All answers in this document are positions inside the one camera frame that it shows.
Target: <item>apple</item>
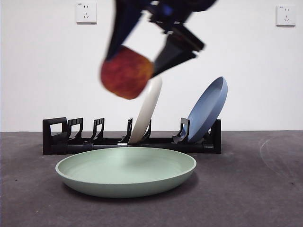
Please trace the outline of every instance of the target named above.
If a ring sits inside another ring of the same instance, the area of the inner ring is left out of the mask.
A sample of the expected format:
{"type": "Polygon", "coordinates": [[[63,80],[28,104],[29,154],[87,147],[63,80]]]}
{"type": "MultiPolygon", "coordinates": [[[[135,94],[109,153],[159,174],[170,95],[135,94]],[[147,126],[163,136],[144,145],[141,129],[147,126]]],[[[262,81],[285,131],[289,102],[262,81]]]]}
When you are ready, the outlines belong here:
{"type": "Polygon", "coordinates": [[[153,63],[139,53],[121,46],[101,67],[104,87],[117,96],[134,99],[140,95],[153,74],[153,63]]]}

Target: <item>light green plate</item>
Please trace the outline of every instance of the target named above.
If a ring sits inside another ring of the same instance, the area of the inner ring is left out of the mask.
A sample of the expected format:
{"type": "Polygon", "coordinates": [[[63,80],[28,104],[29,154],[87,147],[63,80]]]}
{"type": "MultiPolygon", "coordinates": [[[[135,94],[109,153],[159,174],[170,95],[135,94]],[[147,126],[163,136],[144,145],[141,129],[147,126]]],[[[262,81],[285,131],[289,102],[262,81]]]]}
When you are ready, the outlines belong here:
{"type": "Polygon", "coordinates": [[[109,198],[167,191],[187,180],[196,167],[189,155],[160,148],[108,148],[67,157],[56,171],[69,187],[109,198]]]}

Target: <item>floor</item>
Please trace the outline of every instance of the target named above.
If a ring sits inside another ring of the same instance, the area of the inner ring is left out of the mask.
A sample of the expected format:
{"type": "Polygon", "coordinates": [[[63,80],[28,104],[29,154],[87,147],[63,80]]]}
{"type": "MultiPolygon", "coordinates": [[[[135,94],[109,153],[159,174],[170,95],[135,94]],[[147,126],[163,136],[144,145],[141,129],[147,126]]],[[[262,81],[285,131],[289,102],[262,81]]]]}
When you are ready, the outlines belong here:
{"type": "Polygon", "coordinates": [[[192,154],[181,186],[102,199],[65,186],[42,155],[40,132],[1,133],[3,227],[300,227],[303,131],[225,131],[222,154],[192,154]]]}

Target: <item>electrical outlet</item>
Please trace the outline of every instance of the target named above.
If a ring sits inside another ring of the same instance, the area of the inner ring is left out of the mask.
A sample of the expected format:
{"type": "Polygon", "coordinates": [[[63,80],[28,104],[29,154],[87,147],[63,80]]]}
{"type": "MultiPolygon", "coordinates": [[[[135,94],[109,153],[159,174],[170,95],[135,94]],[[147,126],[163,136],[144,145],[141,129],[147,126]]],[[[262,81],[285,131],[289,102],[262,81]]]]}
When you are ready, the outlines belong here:
{"type": "Polygon", "coordinates": [[[294,5],[279,5],[276,7],[277,26],[295,26],[296,11],[294,5]]]}
{"type": "Polygon", "coordinates": [[[76,3],[76,22],[77,24],[96,24],[97,23],[97,2],[79,1],[76,3]]]}

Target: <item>black dish rack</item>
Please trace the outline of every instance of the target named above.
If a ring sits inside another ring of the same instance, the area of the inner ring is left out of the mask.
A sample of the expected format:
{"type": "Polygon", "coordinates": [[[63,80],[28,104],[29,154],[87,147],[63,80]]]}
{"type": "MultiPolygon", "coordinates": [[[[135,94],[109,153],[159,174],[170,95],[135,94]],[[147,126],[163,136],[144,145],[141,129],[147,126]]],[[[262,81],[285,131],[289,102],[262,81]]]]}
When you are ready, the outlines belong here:
{"type": "Polygon", "coordinates": [[[181,118],[180,131],[176,135],[171,132],[171,137],[151,137],[152,121],[150,120],[145,135],[137,144],[128,144],[133,128],[132,118],[127,121],[126,135],[121,138],[104,137],[104,124],[104,118],[94,120],[92,136],[83,138],[83,118],[68,121],[66,117],[43,120],[43,155],[78,154],[89,150],[117,147],[165,148],[183,153],[221,153],[221,120],[216,120],[210,131],[196,143],[187,141],[190,121],[186,118],[181,118]],[[53,124],[62,124],[62,132],[57,134],[51,132],[53,124]],[[78,133],[71,136],[72,126],[78,124],[80,125],[78,133]],[[185,137],[181,137],[183,127],[186,128],[185,137]]]}

